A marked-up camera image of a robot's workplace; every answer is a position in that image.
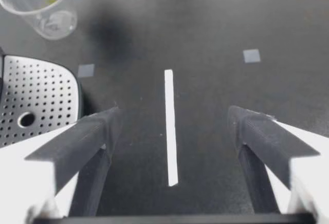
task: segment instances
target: metal grate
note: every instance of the metal grate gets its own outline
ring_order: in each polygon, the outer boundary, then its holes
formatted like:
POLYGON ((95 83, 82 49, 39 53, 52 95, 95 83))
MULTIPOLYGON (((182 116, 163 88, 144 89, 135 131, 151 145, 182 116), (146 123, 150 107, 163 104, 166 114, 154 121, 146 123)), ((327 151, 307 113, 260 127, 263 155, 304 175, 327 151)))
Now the metal grate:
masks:
POLYGON ((5 56, 0 100, 0 147, 74 123, 79 89, 66 68, 5 56))

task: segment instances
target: white lane line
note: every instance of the white lane line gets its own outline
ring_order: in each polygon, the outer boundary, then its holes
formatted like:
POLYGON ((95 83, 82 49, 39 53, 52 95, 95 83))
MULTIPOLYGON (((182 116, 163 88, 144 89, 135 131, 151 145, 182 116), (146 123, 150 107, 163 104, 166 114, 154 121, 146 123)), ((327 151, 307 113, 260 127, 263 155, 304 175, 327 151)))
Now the white lane line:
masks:
POLYGON ((177 148, 175 129, 174 81, 171 69, 164 72, 164 92, 166 97, 166 131, 167 131, 167 163, 168 185, 178 184, 177 148))

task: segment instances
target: dark gray floor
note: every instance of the dark gray floor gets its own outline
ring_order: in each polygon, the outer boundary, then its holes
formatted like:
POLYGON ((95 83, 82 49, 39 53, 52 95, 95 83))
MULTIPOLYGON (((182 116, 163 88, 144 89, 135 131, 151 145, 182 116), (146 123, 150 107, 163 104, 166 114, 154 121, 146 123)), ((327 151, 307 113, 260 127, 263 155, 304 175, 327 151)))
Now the dark gray floor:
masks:
POLYGON ((329 0, 75 0, 77 30, 46 41, 0 10, 7 53, 61 63, 87 111, 119 105, 125 126, 99 214, 250 213, 229 105, 329 135, 329 0), (257 48, 261 63, 245 64, 257 48), (167 186, 163 71, 174 71, 179 184, 167 186))

